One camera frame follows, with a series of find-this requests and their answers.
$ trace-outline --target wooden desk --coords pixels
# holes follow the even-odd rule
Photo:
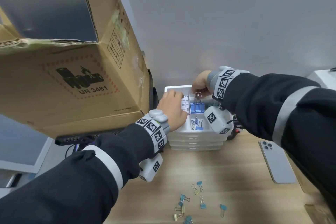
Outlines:
[[[154,180],[130,180],[105,224],[183,223],[183,218],[173,220],[180,194],[191,198],[185,207],[194,224],[311,224],[300,185],[272,181],[258,140],[243,132],[219,151],[174,151],[167,146]],[[191,184],[199,180],[204,192],[196,196]],[[200,209],[200,195],[206,209]],[[225,218],[220,217],[220,204],[228,208]]]

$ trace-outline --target hand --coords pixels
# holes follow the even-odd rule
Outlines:
[[[187,120],[187,112],[181,110],[181,100],[184,97],[182,92],[170,90],[163,94],[156,109],[162,110],[168,117],[170,131],[181,127]]]
[[[210,72],[211,70],[203,71],[196,77],[195,81],[192,83],[192,93],[195,93],[197,91],[201,92],[202,97],[212,95],[213,92],[211,92],[210,86],[207,85],[207,78]]]

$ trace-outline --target silver smartphone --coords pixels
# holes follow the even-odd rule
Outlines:
[[[260,140],[259,145],[272,180],[275,183],[295,183],[296,176],[284,150],[271,141]]]

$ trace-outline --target black sleeve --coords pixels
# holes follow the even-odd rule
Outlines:
[[[124,185],[138,177],[139,162],[154,151],[149,134],[136,124],[118,135],[102,134],[94,144],[116,162]],[[116,181],[95,152],[80,151],[0,199],[0,222],[103,223],[117,197]]]
[[[228,85],[223,105],[253,135],[272,141],[283,102],[293,92],[317,82],[299,76],[238,75]],[[309,91],[291,112],[281,140],[290,158],[320,190],[336,215],[336,91]]]

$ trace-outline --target storage organizer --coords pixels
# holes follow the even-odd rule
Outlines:
[[[172,150],[219,150],[226,141],[226,136],[215,133],[204,116],[205,109],[208,106],[218,105],[218,102],[208,96],[202,99],[202,110],[200,111],[201,106],[198,104],[194,112],[195,95],[191,92],[191,85],[169,86],[165,88],[165,92],[171,89],[184,94],[181,109],[188,113],[185,124],[167,136]],[[193,130],[192,120],[196,120],[196,117],[198,125],[202,128],[195,125]]]

